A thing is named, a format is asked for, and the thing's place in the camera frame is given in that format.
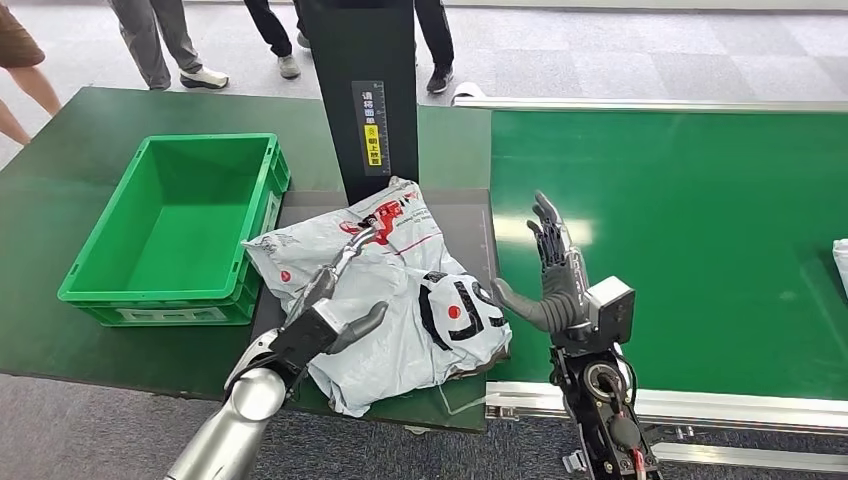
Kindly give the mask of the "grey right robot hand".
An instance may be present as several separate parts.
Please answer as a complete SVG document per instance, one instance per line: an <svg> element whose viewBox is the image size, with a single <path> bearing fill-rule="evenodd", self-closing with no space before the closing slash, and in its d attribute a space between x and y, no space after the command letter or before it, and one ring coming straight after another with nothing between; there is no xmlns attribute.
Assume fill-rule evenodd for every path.
<svg viewBox="0 0 848 480"><path fill-rule="evenodd" d="M537 191L532 211L535 221L526 226L536 241L540 260L541 298L517 293L506 280L491 281L497 302L536 329L553 337L576 340L591 330L585 290L587 279L582 254L573 244L557 208Z"/></svg>

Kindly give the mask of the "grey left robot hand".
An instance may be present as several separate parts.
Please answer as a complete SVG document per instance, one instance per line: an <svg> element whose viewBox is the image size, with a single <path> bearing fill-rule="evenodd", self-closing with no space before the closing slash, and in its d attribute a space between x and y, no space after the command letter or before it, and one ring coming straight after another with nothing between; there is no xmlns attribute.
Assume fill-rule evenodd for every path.
<svg viewBox="0 0 848 480"><path fill-rule="evenodd" d="M337 354L374 331L384 321L388 303L375 303L368 313L355 320L338 320L327 309L336 287L354 258L374 240L377 229L368 227L355 234L307 284L284 326L270 342L263 366L283 376L295 377L306 370L320 354Z"/></svg>

